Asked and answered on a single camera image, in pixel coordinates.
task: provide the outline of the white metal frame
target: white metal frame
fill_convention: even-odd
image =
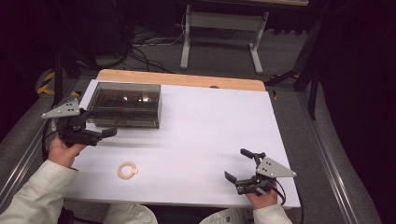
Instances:
[[[181,54],[180,68],[186,70],[189,65],[190,54],[190,28],[217,28],[217,29],[233,29],[243,31],[256,31],[256,39],[254,43],[249,43],[251,58],[257,74],[262,74],[262,63],[260,62],[257,48],[262,40],[262,33],[265,24],[268,21],[268,12],[264,12],[262,16],[240,16],[219,13],[205,13],[191,11],[191,5],[186,8],[186,24],[184,33],[183,52]]]

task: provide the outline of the human hand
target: human hand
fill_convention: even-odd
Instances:
[[[260,209],[277,204],[277,193],[271,189],[271,192],[267,195],[257,196],[255,193],[246,194],[247,198],[253,205],[253,209]]]
[[[59,136],[56,135],[49,146],[49,160],[64,167],[71,168],[75,157],[85,147],[86,146],[80,144],[67,147]]]

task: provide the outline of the transparent box lid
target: transparent box lid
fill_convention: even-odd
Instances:
[[[161,86],[99,82],[88,105],[97,126],[160,128]]]

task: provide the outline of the tape roll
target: tape roll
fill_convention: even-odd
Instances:
[[[132,167],[132,172],[131,172],[130,174],[128,174],[128,175],[123,174],[122,171],[121,171],[122,168],[124,168],[125,166],[130,166],[130,167]],[[119,177],[120,177],[121,179],[130,179],[130,178],[132,178],[132,176],[137,175],[137,173],[138,173],[138,170],[137,170],[137,168],[136,168],[136,165],[135,165],[133,162],[129,162],[129,161],[127,161],[127,162],[121,164],[121,165],[119,166],[118,171],[117,171],[117,174],[119,175]]]

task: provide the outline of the table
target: table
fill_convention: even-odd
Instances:
[[[265,148],[270,158],[289,167],[268,93],[258,80],[103,70],[81,107],[88,105],[98,79],[162,84],[161,128],[119,129],[97,147],[87,147],[76,157],[80,174],[66,199],[249,207],[224,177],[224,171],[238,179],[254,175],[254,161],[240,155],[240,148]],[[203,88],[213,85],[224,89]],[[101,130],[90,123],[87,129]],[[139,173],[122,180],[117,169],[126,161],[134,162]],[[278,180],[287,193],[285,206],[299,207],[294,180]]]

